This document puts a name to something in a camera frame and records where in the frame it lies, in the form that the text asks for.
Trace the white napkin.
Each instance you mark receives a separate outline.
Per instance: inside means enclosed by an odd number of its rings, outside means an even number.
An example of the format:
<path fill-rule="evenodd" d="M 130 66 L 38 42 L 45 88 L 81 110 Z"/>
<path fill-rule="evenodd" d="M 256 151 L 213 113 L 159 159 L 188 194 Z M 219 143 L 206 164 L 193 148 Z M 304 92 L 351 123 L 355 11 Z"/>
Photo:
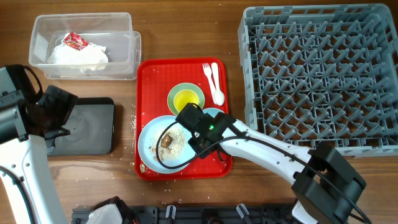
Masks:
<path fill-rule="evenodd" d="M 47 59 L 49 64 L 57 65 L 90 65 L 85 70 L 104 69 L 104 63 L 108 63 L 108 57 L 105 54 L 106 47 L 89 43 L 82 50 L 74 49 L 65 43 L 56 46 L 50 57 Z"/>

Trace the light blue bowl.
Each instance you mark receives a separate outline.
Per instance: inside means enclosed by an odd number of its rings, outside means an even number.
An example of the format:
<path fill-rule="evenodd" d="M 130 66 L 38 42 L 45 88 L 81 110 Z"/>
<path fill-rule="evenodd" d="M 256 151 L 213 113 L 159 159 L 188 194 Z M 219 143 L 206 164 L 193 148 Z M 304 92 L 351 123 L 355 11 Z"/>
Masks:
<path fill-rule="evenodd" d="M 202 110 L 202 112 L 205 115 L 205 117 L 211 116 L 212 118 L 214 118 L 218 113 L 224 113 L 223 110 L 218 108 L 205 108 Z"/>

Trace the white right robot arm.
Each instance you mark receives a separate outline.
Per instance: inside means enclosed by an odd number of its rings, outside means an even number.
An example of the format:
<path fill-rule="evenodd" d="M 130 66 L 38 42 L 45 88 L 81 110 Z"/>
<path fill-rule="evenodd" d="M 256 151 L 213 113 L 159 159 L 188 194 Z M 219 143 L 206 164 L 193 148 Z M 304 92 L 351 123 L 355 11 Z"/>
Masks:
<path fill-rule="evenodd" d="M 346 223 L 357 212 L 357 220 L 370 223 L 356 204 L 366 183 L 335 148 L 326 144 L 315 149 L 288 144 L 225 113 L 212 117 L 190 109 L 177 121 L 192 134 L 189 144 L 200 156 L 221 149 L 286 180 L 297 198 L 292 216 L 299 222 Z"/>

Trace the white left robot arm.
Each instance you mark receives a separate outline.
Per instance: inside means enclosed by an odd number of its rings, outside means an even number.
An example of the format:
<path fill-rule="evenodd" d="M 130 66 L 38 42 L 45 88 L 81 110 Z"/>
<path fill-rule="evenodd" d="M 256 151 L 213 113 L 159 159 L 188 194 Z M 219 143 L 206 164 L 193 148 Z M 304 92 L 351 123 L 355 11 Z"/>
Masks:
<path fill-rule="evenodd" d="M 78 97 L 53 85 L 36 103 L 1 109 L 1 180 L 16 223 L 66 223 L 47 160 L 47 141 L 67 135 Z"/>

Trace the red snack wrapper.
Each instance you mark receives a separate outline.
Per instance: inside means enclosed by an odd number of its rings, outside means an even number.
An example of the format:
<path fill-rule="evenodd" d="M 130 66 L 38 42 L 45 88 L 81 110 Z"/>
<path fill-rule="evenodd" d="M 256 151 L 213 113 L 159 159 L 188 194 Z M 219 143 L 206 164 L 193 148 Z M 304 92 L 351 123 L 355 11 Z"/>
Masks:
<path fill-rule="evenodd" d="M 75 50 L 83 50 L 85 47 L 89 45 L 89 42 L 82 38 L 80 35 L 76 34 L 75 32 L 71 32 L 66 35 L 63 42 L 75 49 Z"/>

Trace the yellow cup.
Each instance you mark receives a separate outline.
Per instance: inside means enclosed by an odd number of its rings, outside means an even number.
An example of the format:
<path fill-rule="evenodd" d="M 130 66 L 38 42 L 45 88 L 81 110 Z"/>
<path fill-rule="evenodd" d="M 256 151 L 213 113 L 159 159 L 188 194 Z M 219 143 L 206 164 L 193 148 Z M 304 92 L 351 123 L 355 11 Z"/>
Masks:
<path fill-rule="evenodd" d="M 192 90 L 181 90 L 174 97 L 174 107 L 180 112 L 188 103 L 199 103 L 198 95 Z"/>

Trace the green bowl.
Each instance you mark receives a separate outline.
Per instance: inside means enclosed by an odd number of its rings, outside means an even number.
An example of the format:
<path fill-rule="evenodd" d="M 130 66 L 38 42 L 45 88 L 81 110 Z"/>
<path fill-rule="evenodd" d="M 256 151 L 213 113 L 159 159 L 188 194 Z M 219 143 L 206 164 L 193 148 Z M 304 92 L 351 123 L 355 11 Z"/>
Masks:
<path fill-rule="evenodd" d="M 196 85 L 194 85 L 194 84 L 192 84 L 192 83 L 180 83 L 180 84 L 178 84 L 178 85 L 175 85 L 170 91 L 169 91 L 169 94 L 168 94 L 168 97 L 167 97 L 167 105 L 168 105 L 168 107 L 169 107 L 169 110 L 174 114 L 174 115 L 178 115 L 179 114 L 179 112 L 175 109 L 175 107 L 174 107 L 174 97 L 175 97 L 175 95 L 179 92 L 179 91 L 181 91 L 181 90 L 192 90 L 192 91 L 194 91 L 197 95 L 198 95 L 198 97 L 199 97 L 199 103 L 198 103 L 198 105 L 199 105 L 199 107 L 201 108 L 201 109 L 203 109 L 203 107 L 204 107 L 204 105 L 205 105 L 205 95 L 204 95 L 204 93 L 202 92 L 202 90 L 198 87 L 198 86 L 196 86 Z"/>

